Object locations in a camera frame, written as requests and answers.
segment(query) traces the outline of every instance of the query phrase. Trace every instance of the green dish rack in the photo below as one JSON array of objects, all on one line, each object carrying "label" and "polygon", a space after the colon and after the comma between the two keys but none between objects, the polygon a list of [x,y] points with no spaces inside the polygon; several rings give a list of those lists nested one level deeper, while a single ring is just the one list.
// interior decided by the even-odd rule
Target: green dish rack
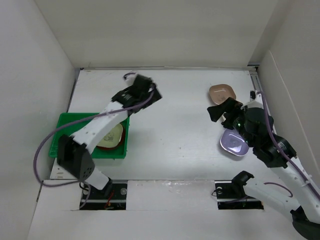
[{"label": "green dish rack", "polygon": [[[88,113],[88,112],[66,112],[66,113],[62,113],[60,114],[58,123],[56,125],[56,127],[61,127],[62,125],[71,123],[73,121],[76,120],[80,120],[86,117],[90,117],[92,115],[96,115],[99,113]],[[98,147],[96,147],[92,153],[92,158],[93,159],[124,159],[127,155],[127,142],[128,142],[128,133],[129,133],[129,121],[130,118],[128,117],[126,120],[122,121],[121,124],[125,130],[125,139],[124,139],[124,143],[121,144],[120,146],[118,146],[115,149],[112,150],[102,150],[99,149]],[[90,120],[88,121],[84,121],[69,127],[66,127],[58,132],[56,132],[53,136],[53,140],[52,140],[52,144],[49,150],[49,157],[51,158],[56,158],[57,154],[58,154],[58,140],[59,138],[63,135],[66,134],[68,136],[70,136],[71,134],[73,134],[74,132],[80,130],[81,128],[83,128],[85,125],[87,125],[90,122]]]}]

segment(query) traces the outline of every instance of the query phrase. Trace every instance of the purple bowl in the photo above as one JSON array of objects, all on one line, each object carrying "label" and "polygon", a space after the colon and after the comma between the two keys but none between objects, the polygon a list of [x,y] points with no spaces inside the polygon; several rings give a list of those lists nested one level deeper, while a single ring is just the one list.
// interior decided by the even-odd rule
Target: purple bowl
[{"label": "purple bowl", "polygon": [[236,156],[244,156],[249,151],[249,146],[236,130],[226,129],[220,139],[224,150]]}]

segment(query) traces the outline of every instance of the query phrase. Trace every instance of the red wire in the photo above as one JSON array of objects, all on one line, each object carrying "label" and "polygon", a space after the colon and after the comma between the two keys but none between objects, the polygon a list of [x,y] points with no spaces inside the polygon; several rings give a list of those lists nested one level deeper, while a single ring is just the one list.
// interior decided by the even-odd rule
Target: red wire
[{"label": "red wire", "polygon": [[104,205],[104,209],[106,209],[108,207],[108,204],[110,202],[110,199],[113,197],[113,195],[115,194],[115,190],[112,190],[110,197],[108,198],[108,201],[106,202],[106,204]]}]

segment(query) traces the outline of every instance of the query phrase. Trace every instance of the bolt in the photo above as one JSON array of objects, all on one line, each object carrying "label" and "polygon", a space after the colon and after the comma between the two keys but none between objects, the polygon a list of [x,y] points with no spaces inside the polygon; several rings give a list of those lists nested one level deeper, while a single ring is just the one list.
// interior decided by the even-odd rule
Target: bolt
[{"label": "bolt", "polygon": [[126,195],[127,194],[127,189],[126,188],[121,188],[120,194],[121,195]]},{"label": "bolt", "polygon": [[220,186],[218,186],[215,190],[216,190],[216,193],[219,195],[223,193],[223,191],[222,191],[223,189]]}]

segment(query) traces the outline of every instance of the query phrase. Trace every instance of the white table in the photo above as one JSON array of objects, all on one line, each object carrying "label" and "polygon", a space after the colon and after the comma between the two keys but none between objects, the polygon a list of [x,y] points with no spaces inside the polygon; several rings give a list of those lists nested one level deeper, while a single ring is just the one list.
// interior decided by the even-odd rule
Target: white table
[{"label": "white table", "polygon": [[[82,70],[69,112],[100,112],[126,87],[121,78],[127,72]],[[125,159],[94,159],[112,179],[133,180],[128,183],[127,210],[80,211],[77,184],[43,187],[28,240],[302,240],[292,224],[268,206],[218,210],[211,196],[213,180],[232,179],[243,170],[261,181],[282,183],[251,151],[235,157],[222,150],[219,140],[224,129],[211,122],[206,110],[212,105],[208,90],[216,84],[232,86],[237,100],[248,101],[254,89],[250,72],[156,69],[139,73],[154,79],[163,99],[131,116]],[[55,162],[51,179],[52,184],[73,177]]]}]

